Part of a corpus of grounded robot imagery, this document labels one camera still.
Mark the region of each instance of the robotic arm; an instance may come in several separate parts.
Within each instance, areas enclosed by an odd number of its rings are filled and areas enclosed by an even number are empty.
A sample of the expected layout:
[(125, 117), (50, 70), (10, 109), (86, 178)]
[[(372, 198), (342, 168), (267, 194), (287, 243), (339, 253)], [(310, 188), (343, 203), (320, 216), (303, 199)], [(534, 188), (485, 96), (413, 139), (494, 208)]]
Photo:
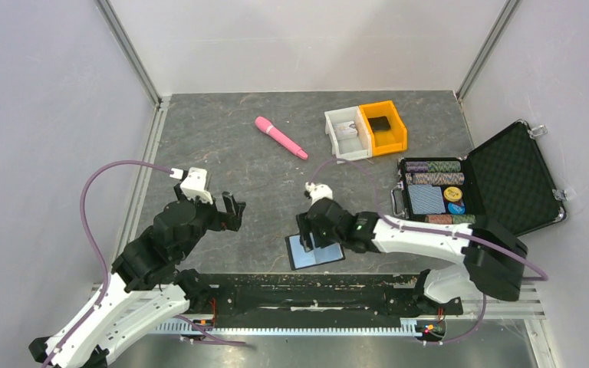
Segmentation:
[[(376, 212), (352, 215), (342, 209), (324, 184), (307, 183), (306, 196), (312, 201), (311, 207), (297, 215), (297, 224), (301, 245), (307, 250), (339, 243), (357, 253), (405, 252), (452, 262), (454, 265), (448, 268), (426, 270), (418, 277), (415, 298), (422, 310), (435, 310), (455, 297), (478, 291), (503, 301), (518, 300), (524, 265), (456, 236), (459, 233), (484, 238), (526, 258), (527, 247), (497, 222), (483, 218), (472, 225), (438, 225), (388, 216), (388, 223)], [(423, 231), (406, 230), (406, 226)]]
[[(224, 192), (225, 211), (218, 211), (206, 190), (204, 169), (173, 169), (171, 177), (180, 180), (174, 187), (177, 200), (166, 205), (153, 224), (125, 246), (112, 264), (109, 288), (98, 305), (100, 290), (54, 336), (33, 340), (28, 349), (37, 362), (43, 363), (52, 354), (48, 364), (52, 367), (104, 368), (160, 322), (206, 306), (209, 286), (199, 281), (195, 270), (178, 272), (176, 266), (208, 230), (237, 232), (245, 203)], [(149, 301), (126, 315), (142, 298)], [(92, 308), (89, 318), (84, 319)]]

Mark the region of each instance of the white plastic bin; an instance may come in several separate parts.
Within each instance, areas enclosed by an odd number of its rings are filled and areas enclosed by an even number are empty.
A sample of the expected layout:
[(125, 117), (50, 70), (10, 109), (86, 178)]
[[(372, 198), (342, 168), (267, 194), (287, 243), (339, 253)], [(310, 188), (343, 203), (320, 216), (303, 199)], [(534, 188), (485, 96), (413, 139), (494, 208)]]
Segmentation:
[[(326, 134), (331, 138), (331, 154), (337, 158), (348, 159), (349, 161), (371, 157), (371, 135), (367, 130), (367, 125), (358, 106), (325, 111), (324, 116), (326, 117)], [(355, 122), (357, 136), (345, 140), (337, 140), (334, 127), (349, 121)]]

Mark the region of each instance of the poker chip case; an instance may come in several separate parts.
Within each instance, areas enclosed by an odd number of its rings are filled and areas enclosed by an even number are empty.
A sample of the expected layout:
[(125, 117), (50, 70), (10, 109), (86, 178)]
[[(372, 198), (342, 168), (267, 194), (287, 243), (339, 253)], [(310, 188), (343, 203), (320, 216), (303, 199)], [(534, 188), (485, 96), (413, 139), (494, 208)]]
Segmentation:
[(409, 188), (416, 185), (414, 179), (422, 179), (415, 177), (419, 175), (415, 169), (433, 162), (459, 162), (462, 184), (444, 185), (441, 189), (461, 189), (463, 213), (474, 215), (476, 222), (487, 216), (518, 236), (561, 222), (567, 216), (535, 134), (524, 120), (515, 121), (466, 157), (403, 157), (398, 164), (397, 188), (403, 194), (404, 210), (400, 215), (406, 219), (426, 221), (427, 214), (414, 213)]

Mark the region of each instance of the pink cylindrical object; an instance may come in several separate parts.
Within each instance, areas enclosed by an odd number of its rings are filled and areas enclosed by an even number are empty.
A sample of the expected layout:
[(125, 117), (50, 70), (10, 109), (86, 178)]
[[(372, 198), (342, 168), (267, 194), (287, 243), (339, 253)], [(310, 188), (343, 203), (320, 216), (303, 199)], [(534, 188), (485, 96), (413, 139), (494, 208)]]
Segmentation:
[(276, 129), (276, 127), (270, 123), (270, 120), (267, 120), (264, 117), (257, 117), (255, 123), (259, 130), (271, 136), (283, 147), (288, 149), (288, 151), (292, 152), (293, 155), (299, 157), (300, 159), (308, 159), (308, 154), (304, 152), (304, 150), (297, 143), (292, 142), (288, 136), (281, 133), (280, 130)]

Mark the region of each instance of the open case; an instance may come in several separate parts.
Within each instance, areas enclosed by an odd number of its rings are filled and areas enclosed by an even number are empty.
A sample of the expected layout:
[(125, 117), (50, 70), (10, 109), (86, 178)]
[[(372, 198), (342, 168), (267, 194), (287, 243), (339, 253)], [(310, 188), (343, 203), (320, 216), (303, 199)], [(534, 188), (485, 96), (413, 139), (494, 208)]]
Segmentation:
[[(434, 222), (434, 219), (439, 218), (431, 215), (452, 216), (456, 213), (455, 208), (459, 208), (456, 214), (471, 215), (461, 216), (460, 219), (470, 217), (477, 222), (479, 216), (490, 216), (516, 236), (565, 220), (562, 192), (556, 189), (535, 141), (544, 129), (541, 127), (532, 130), (526, 121), (517, 120), (466, 157), (402, 158), (398, 165), (400, 181), (394, 190), (400, 190), (404, 210), (397, 209), (393, 190), (394, 211), (398, 212), (397, 215), (412, 221)], [(423, 169), (420, 172), (417, 165), (424, 167), (423, 163), (430, 165), (431, 169), (439, 166), (438, 163), (448, 163), (445, 165), (451, 167), (451, 176), (440, 179), (459, 179), (444, 185), (441, 184), (448, 181), (422, 181), (429, 177), (418, 176), (419, 173), (423, 173)], [(419, 203), (420, 197), (417, 193), (420, 191), (419, 187), (411, 186), (420, 185), (425, 185), (426, 188), (423, 189), (428, 189), (428, 186), (441, 188), (445, 212), (414, 211), (415, 206), (417, 209), (421, 208), (420, 205), (416, 205)], [(457, 201), (458, 206), (451, 205), (450, 211), (448, 205), (453, 199), (449, 200), (449, 193), (446, 192), (449, 187), (453, 187), (449, 192), (457, 192), (460, 197)], [(415, 196), (414, 203), (410, 192)]]

